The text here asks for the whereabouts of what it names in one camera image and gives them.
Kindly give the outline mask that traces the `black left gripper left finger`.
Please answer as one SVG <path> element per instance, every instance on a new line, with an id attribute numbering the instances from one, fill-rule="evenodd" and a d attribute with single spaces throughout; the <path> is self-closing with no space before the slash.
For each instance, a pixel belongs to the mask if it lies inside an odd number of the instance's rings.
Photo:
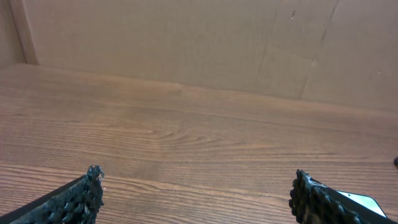
<path id="1" fill-rule="evenodd" d="M 100 166 L 90 166 L 86 174 L 1 216 L 1 223 L 88 224 L 95 223 L 104 205 Z"/>

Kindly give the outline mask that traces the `blue Galaxy smartphone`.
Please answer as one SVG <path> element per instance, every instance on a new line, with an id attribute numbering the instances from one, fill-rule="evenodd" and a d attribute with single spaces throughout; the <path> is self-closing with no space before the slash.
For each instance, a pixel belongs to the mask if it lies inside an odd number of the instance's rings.
<path id="1" fill-rule="evenodd" d="M 360 194 L 354 194 L 343 191 L 338 191 L 338 193 L 344 195 L 345 197 L 348 197 L 349 199 L 355 201 L 356 203 L 359 203 L 360 205 L 366 207 L 369 210 L 372 210 L 373 212 L 385 218 L 387 217 L 386 214 L 383 212 L 382 208 L 379 206 L 379 204 L 373 198 L 367 195 L 360 195 Z"/>

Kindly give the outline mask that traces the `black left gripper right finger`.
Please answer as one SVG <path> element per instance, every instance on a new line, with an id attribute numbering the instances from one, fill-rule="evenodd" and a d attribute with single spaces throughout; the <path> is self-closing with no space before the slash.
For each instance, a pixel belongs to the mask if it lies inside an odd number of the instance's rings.
<path id="1" fill-rule="evenodd" d="M 315 180 L 296 171 L 289 207 L 300 224 L 397 224 Z"/>

